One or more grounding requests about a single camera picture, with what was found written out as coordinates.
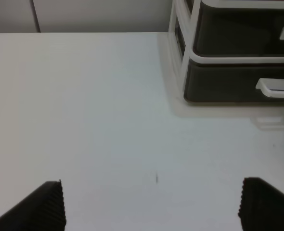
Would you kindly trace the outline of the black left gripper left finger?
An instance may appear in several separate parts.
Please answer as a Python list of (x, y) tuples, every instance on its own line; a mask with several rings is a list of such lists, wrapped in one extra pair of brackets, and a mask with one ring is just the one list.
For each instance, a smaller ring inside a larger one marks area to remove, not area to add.
[(0, 216), (0, 231), (64, 231), (62, 182), (47, 181)]

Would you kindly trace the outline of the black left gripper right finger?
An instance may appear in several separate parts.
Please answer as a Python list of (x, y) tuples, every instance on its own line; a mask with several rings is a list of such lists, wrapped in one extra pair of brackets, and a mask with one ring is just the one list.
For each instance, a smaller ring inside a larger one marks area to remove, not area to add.
[(238, 217), (244, 231), (284, 231), (284, 193), (261, 178), (245, 178)]

